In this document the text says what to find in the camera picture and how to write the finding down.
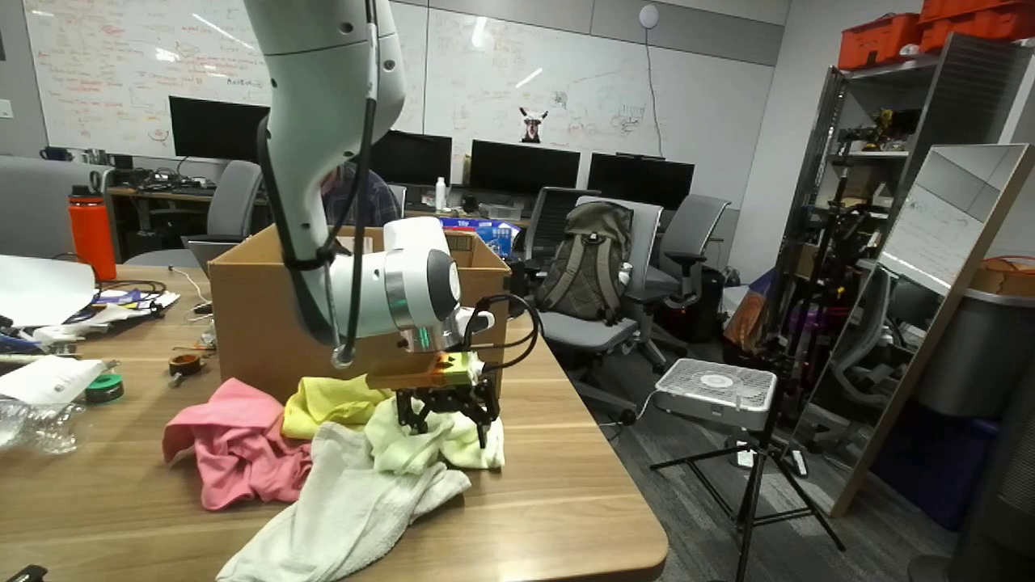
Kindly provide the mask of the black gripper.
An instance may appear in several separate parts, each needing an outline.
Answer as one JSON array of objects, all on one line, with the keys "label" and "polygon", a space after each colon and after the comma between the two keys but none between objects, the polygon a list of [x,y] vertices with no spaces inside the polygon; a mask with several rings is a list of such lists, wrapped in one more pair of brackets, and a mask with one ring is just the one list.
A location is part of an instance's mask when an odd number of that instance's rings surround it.
[{"label": "black gripper", "polygon": [[427,430],[431,413],[462,413],[476,423],[477,442],[488,442],[488,427],[497,420],[497,389],[491,377],[477,377],[457,389],[418,389],[396,396],[396,420]]}]

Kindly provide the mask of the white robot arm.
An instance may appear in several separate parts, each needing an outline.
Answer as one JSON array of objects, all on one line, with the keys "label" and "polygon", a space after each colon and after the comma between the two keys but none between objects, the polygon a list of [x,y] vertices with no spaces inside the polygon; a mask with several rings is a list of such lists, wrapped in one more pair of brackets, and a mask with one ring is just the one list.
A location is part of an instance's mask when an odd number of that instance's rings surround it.
[{"label": "white robot arm", "polygon": [[392,0],[242,0],[271,103],[256,159],[301,327],[335,369],[396,396],[396,420],[466,413],[488,435],[494,381],[470,348],[459,266],[436,220],[389,220],[366,250],[368,148],[405,106]]}]

